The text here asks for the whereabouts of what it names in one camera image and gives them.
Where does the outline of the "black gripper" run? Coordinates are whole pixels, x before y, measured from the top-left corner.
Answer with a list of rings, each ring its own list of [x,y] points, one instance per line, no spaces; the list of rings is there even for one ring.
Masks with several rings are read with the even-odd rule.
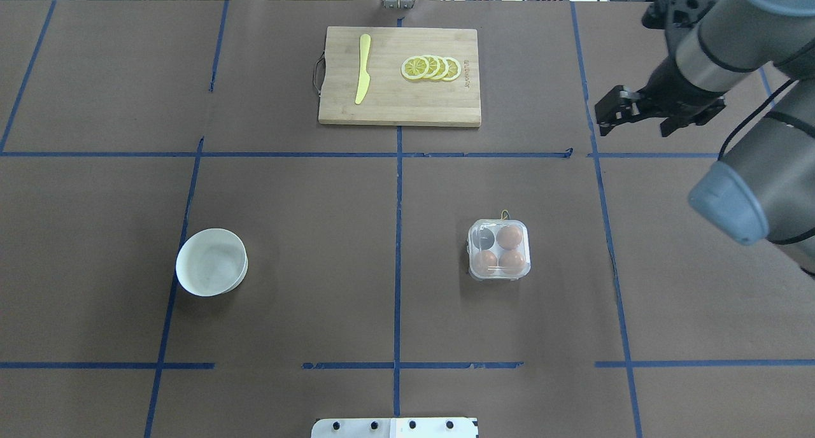
[[[667,56],[638,92],[627,86],[612,87],[595,104],[595,120],[600,136],[606,137],[615,127],[640,122],[642,113],[649,114],[652,118],[664,118],[660,134],[667,138],[689,125],[707,125],[725,108],[724,93],[696,87],[681,74],[676,61]]]

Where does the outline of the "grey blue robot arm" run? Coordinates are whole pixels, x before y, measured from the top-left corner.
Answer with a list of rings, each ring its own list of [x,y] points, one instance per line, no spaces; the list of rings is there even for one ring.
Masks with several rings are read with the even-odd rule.
[[[663,30],[669,52],[643,88],[595,104],[600,134],[650,118],[663,137],[701,127],[771,64],[786,81],[728,134],[688,201],[736,243],[766,240],[813,276],[813,0],[656,0],[641,23]]]

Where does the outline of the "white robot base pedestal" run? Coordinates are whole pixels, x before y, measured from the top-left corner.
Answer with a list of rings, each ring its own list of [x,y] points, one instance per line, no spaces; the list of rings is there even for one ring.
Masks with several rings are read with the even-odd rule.
[[[311,437],[478,437],[476,418],[326,418],[318,420]]]

